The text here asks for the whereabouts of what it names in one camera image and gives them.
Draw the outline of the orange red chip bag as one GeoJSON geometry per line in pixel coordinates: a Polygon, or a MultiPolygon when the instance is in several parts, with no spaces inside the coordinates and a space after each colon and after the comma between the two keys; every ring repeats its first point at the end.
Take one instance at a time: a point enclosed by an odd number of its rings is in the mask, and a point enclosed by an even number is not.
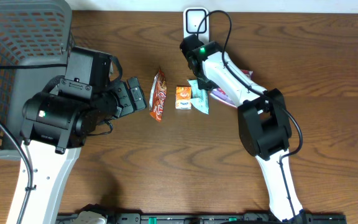
{"type": "Polygon", "coordinates": [[[150,91],[150,100],[149,100],[150,115],[158,122],[162,121],[163,108],[164,108],[166,97],[167,97],[166,78],[162,70],[159,69],[154,78],[152,89],[150,91]]]}

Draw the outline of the small orange box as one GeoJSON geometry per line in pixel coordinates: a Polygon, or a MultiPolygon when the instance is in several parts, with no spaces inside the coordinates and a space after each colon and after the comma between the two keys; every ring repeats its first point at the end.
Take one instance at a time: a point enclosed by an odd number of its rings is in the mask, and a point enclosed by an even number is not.
{"type": "Polygon", "coordinates": [[[176,87],[175,108],[178,110],[191,109],[191,87],[189,86],[176,87]]]}

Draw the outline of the teal packet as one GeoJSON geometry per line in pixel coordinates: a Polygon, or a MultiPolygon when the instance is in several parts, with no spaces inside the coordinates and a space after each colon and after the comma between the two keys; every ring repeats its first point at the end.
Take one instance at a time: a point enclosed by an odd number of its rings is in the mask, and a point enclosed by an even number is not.
{"type": "Polygon", "coordinates": [[[209,96],[206,90],[198,88],[197,80],[188,80],[191,86],[191,104],[200,112],[209,114],[209,96]]]}

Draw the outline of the purple red snack packet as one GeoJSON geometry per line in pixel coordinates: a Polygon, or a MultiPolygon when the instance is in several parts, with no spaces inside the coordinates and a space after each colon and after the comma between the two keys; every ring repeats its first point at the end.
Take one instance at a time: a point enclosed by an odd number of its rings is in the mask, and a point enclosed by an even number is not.
{"type": "MultiPolygon", "coordinates": [[[[251,78],[253,71],[249,71],[249,70],[242,70],[243,74],[247,77],[247,78],[251,78]]],[[[236,105],[234,104],[234,102],[230,99],[230,97],[228,97],[226,95],[226,93],[220,89],[220,88],[215,88],[213,89],[210,94],[209,94],[213,99],[220,101],[221,103],[224,103],[225,105],[231,106],[236,108],[236,105]]]]}

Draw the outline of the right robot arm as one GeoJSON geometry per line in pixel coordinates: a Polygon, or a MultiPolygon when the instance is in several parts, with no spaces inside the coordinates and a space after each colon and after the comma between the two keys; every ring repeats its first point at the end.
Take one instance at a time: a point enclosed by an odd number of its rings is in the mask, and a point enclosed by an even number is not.
{"type": "Polygon", "coordinates": [[[254,83],[217,42],[204,44],[192,34],[183,39],[180,50],[199,88],[219,87],[236,106],[241,143],[259,163],[273,216],[281,222],[298,222],[303,207],[289,165],[291,127],[297,123],[286,109],[282,93],[254,83]]]}

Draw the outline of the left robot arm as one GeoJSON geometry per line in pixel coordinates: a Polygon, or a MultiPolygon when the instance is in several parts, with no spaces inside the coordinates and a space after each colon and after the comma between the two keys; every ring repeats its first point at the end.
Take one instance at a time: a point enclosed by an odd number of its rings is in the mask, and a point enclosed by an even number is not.
{"type": "Polygon", "coordinates": [[[145,109],[136,77],[91,101],[40,92],[24,104],[21,160],[8,223],[54,223],[86,138],[102,124],[145,109]]]}

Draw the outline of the grey plastic mesh basket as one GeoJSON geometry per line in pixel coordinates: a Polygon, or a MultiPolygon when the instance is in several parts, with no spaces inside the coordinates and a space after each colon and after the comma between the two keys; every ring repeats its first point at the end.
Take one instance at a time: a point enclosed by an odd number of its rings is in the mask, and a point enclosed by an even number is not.
{"type": "Polygon", "coordinates": [[[65,74],[71,18],[66,1],[0,1],[0,121],[18,142],[24,103],[65,74]]]}

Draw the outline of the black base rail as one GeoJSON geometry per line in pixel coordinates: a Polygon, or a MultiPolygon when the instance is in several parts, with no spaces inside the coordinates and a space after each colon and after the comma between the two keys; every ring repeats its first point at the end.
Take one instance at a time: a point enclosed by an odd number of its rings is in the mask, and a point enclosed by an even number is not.
{"type": "MultiPolygon", "coordinates": [[[[144,214],[116,213],[98,205],[88,205],[80,213],[61,214],[55,224],[110,223],[110,224],[218,224],[218,223],[281,223],[271,212],[247,212],[244,214],[144,214]]],[[[346,216],[339,214],[312,214],[301,211],[284,223],[346,224],[346,216]]]]}

